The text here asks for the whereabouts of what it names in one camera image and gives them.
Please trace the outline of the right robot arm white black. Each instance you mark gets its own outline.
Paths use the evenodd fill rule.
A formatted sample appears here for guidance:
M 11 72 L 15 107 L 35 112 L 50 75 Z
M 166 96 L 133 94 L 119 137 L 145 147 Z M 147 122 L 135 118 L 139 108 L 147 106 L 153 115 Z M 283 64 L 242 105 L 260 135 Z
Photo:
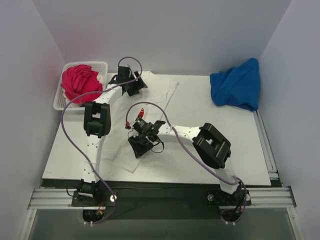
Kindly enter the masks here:
M 233 204 L 240 197 L 243 182 L 232 166 L 231 143 L 210 123 L 187 127 L 158 120 L 155 123 L 138 118 L 131 127 L 135 134 L 128 142 L 136 158 L 142 157 L 157 145 L 178 143 L 202 168 L 219 180 L 222 200 Z

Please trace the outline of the white t-shirt red print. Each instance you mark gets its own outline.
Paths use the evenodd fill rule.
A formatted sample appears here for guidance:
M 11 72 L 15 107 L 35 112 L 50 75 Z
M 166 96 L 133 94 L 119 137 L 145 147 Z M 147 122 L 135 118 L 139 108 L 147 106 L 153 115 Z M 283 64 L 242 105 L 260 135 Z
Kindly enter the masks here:
M 175 93 L 179 82 L 171 77 L 155 75 L 144 72 L 142 79 L 147 85 L 139 94 L 129 96 L 125 93 L 111 105 L 111 130 L 105 138 L 101 153 L 101 162 L 112 164 L 130 173 L 134 173 L 140 164 L 128 142 L 128 130 L 125 129 L 126 113 L 128 109 L 138 102 L 151 102 L 166 109 Z

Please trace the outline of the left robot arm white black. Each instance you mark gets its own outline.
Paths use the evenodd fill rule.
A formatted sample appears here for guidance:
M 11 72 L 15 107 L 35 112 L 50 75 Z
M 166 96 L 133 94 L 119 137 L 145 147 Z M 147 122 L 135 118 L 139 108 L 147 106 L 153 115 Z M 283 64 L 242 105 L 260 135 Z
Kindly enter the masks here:
M 147 87 L 141 75 L 141 71 L 133 72 L 129 66 L 119 66 L 106 92 L 96 100 L 88 101 L 84 105 L 83 128 L 86 134 L 87 149 L 77 194 L 83 196 L 83 200 L 90 206 L 97 205 L 102 197 L 99 191 L 98 174 L 103 144 L 112 127 L 111 106 L 124 94 L 131 97 Z

